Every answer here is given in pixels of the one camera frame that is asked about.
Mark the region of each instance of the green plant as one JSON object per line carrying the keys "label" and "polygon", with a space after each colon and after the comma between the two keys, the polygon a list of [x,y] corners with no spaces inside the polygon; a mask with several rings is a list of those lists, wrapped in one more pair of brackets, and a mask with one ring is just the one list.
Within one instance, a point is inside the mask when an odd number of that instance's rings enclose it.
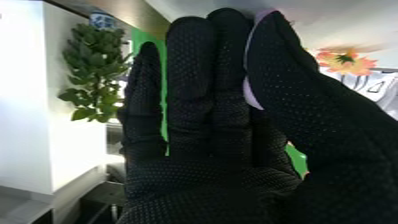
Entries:
{"label": "green plant", "polygon": [[86,119],[106,123],[115,116],[115,103],[120,101],[115,79],[129,68],[125,61],[131,55],[122,57],[120,53],[124,31],[97,30],[77,24],[70,32],[63,60],[70,72],[67,79],[74,86],[63,90],[58,98],[76,107],[72,121]]}

